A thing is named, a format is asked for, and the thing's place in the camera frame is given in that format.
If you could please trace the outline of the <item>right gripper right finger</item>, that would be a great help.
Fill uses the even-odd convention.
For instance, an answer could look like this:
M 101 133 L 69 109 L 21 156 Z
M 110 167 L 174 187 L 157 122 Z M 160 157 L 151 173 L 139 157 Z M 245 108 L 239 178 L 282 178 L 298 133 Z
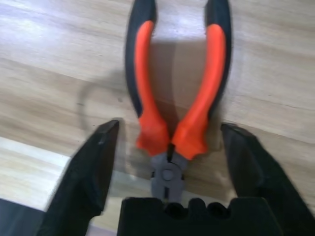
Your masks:
M 280 164 L 258 138 L 232 123 L 221 124 L 230 179 L 239 197 L 266 200 L 286 236 L 313 236 L 315 218 Z

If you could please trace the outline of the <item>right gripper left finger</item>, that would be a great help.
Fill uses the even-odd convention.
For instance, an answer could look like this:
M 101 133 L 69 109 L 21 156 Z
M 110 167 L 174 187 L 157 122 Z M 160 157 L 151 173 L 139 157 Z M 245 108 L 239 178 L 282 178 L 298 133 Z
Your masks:
M 43 236 L 84 236 L 104 210 L 120 122 L 100 125 L 72 157 L 41 223 Z

